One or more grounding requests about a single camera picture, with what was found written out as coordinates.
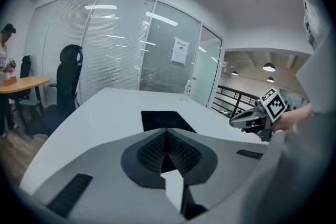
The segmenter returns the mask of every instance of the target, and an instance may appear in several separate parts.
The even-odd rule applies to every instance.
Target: white table
[[[198,133],[233,141],[263,143],[232,128],[226,117],[182,94],[105,88],[84,103],[36,154],[20,187],[30,194],[53,173],[88,149],[143,132],[141,111],[177,111]]]

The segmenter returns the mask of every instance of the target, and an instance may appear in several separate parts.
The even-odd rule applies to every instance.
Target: person's arm
[[[307,104],[303,108],[295,109],[292,111],[285,112],[281,115],[280,119],[278,119],[274,123],[273,131],[283,130],[286,131],[294,126],[298,121],[305,119],[309,116],[314,115],[311,104]]]

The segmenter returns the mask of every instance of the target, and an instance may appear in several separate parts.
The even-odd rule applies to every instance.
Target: plastic bottle
[[[188,80],[188,83],[184,87],[183,102],[186,102],[189,99],[190,92],[191,92],[191,81]]]

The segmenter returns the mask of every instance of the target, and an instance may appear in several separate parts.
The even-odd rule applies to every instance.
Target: wooden box
[[[10,79],[4,80],[4,86],[12,85],[16,82],[16,77],[11,77]]]

